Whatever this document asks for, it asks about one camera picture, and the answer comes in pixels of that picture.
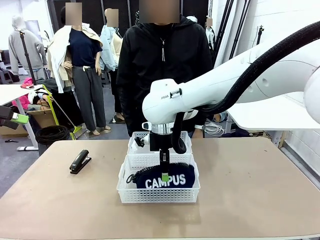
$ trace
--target stapler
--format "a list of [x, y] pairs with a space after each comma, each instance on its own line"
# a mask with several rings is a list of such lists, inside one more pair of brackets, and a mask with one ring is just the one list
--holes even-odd
[[71, 170], [71, 174], [78, 174], [81, 169], [87, 165], [87, 163], [91, 160], [91, 157], [88, 157], [88, 154], [89, 151], [85, 149], [79, 153], [69, 168]]

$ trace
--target gray hoodie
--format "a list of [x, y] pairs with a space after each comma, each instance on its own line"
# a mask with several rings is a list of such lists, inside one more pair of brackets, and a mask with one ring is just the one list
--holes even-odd
[[12, 18], [12, 26], [14, 31], [9, 36], [9, 55], [13, 74], [18, 75], [18, 60], [23, 68], [29, 71], [19, 30], [24, 33], [24, 41], [27, 52], [29, 53], [32, 69], [41, 69], [44, 65], [47, 65], [44, 45], [42, 42], [40, 42], [36, 35], [26, 29], [22, 17], [14, 16]]

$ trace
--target white cable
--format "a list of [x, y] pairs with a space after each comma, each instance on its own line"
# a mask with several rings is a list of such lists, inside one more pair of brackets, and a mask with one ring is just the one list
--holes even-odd
[[221, 137], [225, 133], [223, 127], [214, 122], [206, 122], [204, 124], [204, 131], [214, 137]]

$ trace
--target black hoodie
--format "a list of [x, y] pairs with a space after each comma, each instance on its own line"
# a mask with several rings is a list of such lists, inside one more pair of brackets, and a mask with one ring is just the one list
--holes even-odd
[[[141, 125], [146, 122], [142, 103], [153, 81], [174, 79], [177, 84], [186, 83], [212, 68], [205, 30], [184, 16], [180, 23], [172, 24], [165, 39], [153, 23], [129, 28], [123, 37], [116, 79], [129, 135], [142, 131]], [[198, 113], [183, 121], [182, 130], [191, 132], [205, 120]]]

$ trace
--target plastic basket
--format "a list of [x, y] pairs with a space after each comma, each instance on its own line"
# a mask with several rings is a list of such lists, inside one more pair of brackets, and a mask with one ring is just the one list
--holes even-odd
[[[143, 138], [147, 134], [149, 134], [148, 131], [136, 131], [132, 134], [132, 137], [129, 140], [128, 144], [128, 151], [127, 154], [150, 154], [150, 153], [158, 153], [159, 151], [150, 151], [150, 145], [146, 144], [144, 147], [140, 147], [137, 145], [135, 138]], [[191, 149], [191, 138], [188, 135], [187, 131], [182, 131], [181, 136], [180, 136], [186, 146], [186, 154], [192, 154], [192, 149]], [[175, 150], [173, 148], [169, 149], [171, 154], [175, 154]]]
[[146, 167], [159, 165], [159, 154], [127, 155], [119, 172], [117, 190], [123, 204], [138, 203], [195, 203], [200, 183], [198, 166], [192, 154], [170, 154], [171, 163], [186, 163], [194, 166], [195, 181], [192, 188], [136, 188], [135, 183], [126, 183], [131, 174]]

